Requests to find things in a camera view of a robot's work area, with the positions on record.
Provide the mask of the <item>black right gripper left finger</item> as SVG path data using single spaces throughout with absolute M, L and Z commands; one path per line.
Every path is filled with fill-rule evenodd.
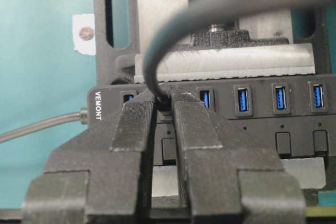
M 151 205 L 155 98 L 143 91 L 52 151 L 23 223 L 138 223 Z

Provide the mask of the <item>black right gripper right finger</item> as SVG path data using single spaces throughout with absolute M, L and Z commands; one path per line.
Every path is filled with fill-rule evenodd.
M 171 88 L 177 166 L 192 223 L 305 223 L 299 183 L 264 140 Z

